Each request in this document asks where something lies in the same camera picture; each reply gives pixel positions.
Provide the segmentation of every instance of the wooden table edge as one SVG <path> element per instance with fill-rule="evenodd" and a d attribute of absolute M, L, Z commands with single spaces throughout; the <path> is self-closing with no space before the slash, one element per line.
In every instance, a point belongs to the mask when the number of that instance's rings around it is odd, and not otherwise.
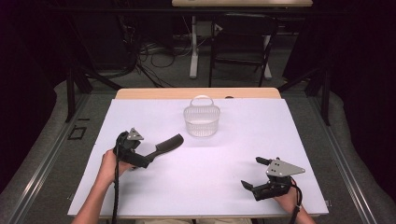
<path fill-rule="evenodd" d="M 213 99 L 272 98 L 281 99 L 277 88 L 132 88 L 120 89 L 115 99 L 192 99 L 207 95 Z"/>

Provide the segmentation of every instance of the clear plastic basket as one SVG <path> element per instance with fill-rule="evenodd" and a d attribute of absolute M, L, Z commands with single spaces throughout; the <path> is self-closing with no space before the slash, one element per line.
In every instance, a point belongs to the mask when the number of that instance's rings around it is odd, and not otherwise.
<path fill-rule="evenodd" d="M 209 100 L 210 104 L 193 104 L 198 100 Z M 214 134 L 219 126 L 220 109 L 213 100 L 206 95 L 195 96 L 190 106 L 184 109 L 184 120 L 186 121 L 187 132 L 197 137 L 207 137 Z"/>

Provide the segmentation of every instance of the electrical cord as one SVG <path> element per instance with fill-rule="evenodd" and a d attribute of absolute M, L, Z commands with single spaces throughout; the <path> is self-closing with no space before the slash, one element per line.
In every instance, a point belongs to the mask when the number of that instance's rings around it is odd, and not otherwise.
<path fill-rule="evenodd" d="M 120 149 L 121 135 L 116 141 L 116 168 L 114 171 L 114 206 L 113 206 L 113 217 L 111 218 L 112 224 L 117 224 L 117 212 L 119 208 L 119 188 L 120 188 L 120 167 L 119 167 L 119 149 Z"/>
<path fill-rule="evenodd" d="M 294 207 L 293 213 L 291 214 L 290 224 L 294 224 L 297 218 L 297 214 L 300 212 L 301 204 L 303 202 L 303 192 L 296 184 L 292 184 L 291 187 L 297 191 L 297 204 Z"/>

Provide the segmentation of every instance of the black curtain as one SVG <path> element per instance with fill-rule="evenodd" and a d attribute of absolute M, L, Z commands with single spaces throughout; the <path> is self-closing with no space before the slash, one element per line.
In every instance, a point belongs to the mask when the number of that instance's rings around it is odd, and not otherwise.
<path fill-rule="evenodd" d="M 308 18 L 283 76 L 293 80 L 314 67 L 332 65 L 331 90 L 344 101 L 352 143 L 396 202 L 396 4 L 317 0 L 314 7 L 351 14 Z"/>
<path fill-rule="evenodd" d="M 0 3 L 0 52 L 3 191 L 50 117 L 65 61 L 35 1 Z"/>

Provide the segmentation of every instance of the white table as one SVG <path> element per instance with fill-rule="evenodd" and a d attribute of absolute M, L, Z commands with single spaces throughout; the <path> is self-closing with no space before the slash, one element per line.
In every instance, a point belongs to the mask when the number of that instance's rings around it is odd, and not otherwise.
<path fill-rule="evenodd" d="M 175 99 L 178 92 L 184 99 Z M 215 135 L 197 138 L 186 132 L 183 109 L 191 101 L 185 99 L 186 92 L 212 95 L 221 110 Z M 145 138 L 136 150 L 142 155 L 177 133 L 184 143 L 156 158 L 148 169 L 126 172 L 120 178 L 119 218 L 285 216 L 274 200 L 256 202 L 242 187 L 241 180 L 254 186 L 268 180 L 267 167 L 256 157 L 279 157 L 305 168 L 305 173 L 294 176 L 304 194 L 304 207 L 313 216 L 328 214 L 286 102 L 276 94 L 274 88 L 121 90 L 108 109 L 68 215 L 75 216 L 86 199 L 103 153 L 132 127 Z M 236 98 L 218 98 L 229 95 Z M 111 217 L 113 200 L 110 187 L 101 218 Z"/>
<path fill-rule="evenodd" d="M 174 7 L 311 7 L 312 0 L 172 0 L 172 5 Z M 197 48 L 195 16 L 192 16 L 191 36 L 190 78 L 197 78 L 199 50 Z M 268 64 L 265 67 L 264 77 L 272 78 Z"/>

